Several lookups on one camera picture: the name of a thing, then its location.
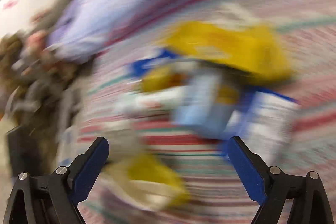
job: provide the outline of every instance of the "blue gripper pad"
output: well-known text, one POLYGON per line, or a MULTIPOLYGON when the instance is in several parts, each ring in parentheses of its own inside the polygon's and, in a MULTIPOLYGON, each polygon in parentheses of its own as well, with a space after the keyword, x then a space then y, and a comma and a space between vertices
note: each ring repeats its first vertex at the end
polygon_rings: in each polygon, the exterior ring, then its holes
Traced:
POLYGON ((97 145, 97 147, 95 147, 95 150, 73 180, 71 199, 75 206, 77 206, 79 202, 86 200, 108 156, 109 143, 107 139, 101 138, 100 143, 97 145))
POLYGON ((262 206, 266 200, 264 180, 234 138, 228 141, 227 154, 250 199, 262 206))

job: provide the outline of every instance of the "dark object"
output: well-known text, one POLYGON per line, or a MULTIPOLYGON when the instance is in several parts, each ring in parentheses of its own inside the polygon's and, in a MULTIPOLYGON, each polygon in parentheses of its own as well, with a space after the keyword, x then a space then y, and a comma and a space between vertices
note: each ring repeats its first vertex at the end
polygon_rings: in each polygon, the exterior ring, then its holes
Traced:
POLYGON ((18 126, 8 131, 7 146, 13 178, 24 171, 32 176, 43 175, 38 145, 28 128, 18 126))
POLYGON ((294 199, 287 224, 333 224, 327 194, 319 175, 287 175, 279 167, 268 167, 238 136, 228 144, 228 156, 249 197, 259 210, 251 224, 276 224, 286 199, 294 199))
POLYGON ((77 205, 87 198, 108 155, 107 140, 98 137, 68 168, 40 177, 19 174, 3 224, 85 224, 77 205))

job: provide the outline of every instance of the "metal pin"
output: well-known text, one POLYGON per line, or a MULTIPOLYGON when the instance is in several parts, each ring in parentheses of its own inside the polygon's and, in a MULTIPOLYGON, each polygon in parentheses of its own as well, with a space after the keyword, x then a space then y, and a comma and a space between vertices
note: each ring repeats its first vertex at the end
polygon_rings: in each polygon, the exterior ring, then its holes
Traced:
POLYGON ((19 180, 24 180, 28 177, 28 174, 26 172, 23 172, 19 175, 19 180))
POLYGON ((66 173, 66 171, 67 171, 67 168, 66 168, 65 166, 61 166, 61 167, 58 167, 58 168, 56 169, 56 173, 57 173, 58 175, 63 175, 63 174, 66 173))
POLYGON ((274 175, 278 175, 281 172, 280 168, 277 166, 272 166, 269 170, 274 175))
POLYGON ((319 174, 314 172, 314 171, 311 171, 309 173, 309 176, 312 178, 312 179, 318 179, 319 178, 319 174))

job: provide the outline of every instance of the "pile of clutter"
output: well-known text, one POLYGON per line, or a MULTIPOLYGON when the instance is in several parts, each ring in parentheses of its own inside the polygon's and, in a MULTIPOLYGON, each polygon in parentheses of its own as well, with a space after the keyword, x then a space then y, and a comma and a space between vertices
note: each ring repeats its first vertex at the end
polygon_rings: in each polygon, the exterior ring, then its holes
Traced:
MULTIPOLYGON (((227 141, 240 136, 266 164, 277 164, 290 143, 298 104, 266 87, 290 80, 293 70, 271 27, 247 21, 234 30, 196 21, 176 26, 160 40, 157 56, 128 65, 134 90, 118 98, 116 114, 155 119, 168 113, 172 124, 220 140, 227 162, 227 141)), ((113 126, 125 138, 124 122, 113 126)), ((134 152, 136 143, 126 150, 134 152)), ((111 154, 114 146, 110 141, 111 154)), ((138 147, 135 156, 106 167, 112 191, 150 211, 187 201, 181 178, 138 147)))

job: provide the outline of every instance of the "striped fabric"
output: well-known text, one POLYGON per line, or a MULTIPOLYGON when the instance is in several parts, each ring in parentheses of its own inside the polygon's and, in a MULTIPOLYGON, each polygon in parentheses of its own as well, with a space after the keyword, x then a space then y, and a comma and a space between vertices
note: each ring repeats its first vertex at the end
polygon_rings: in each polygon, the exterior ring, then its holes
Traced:
MULTIPOLYGON (((171 24, 207 20, 223 1, 237 2, 271 22, 292 57, 297 79, 277 91, 297 99, 302 109, 280 167, 296 175, 317 171, 336 214, 336 0, 172 0, 153 9, 151 20, 132 22, 124 38, 95 60, 78 152, 101 133, 104 122, 124 118, 113 116, 112 108, 116 97, 130 89, 125 65, 155 48, 153 42, 167 34, 171 24)), ((118 39, 112 33, 111 41, 118 39)), ((158 213, 140 211, 118 200, 98 179, 87 201, 79 205, 87 224, 251 222, 258 206, 248 198, 234 169, 219 156, 216 141, 175 127, 165 117, 143 118, 134 128, 147 147, 181 175, 192 200, 158 213)), ((286 222, 289 211, 286 203, 279 223, 286 222)))

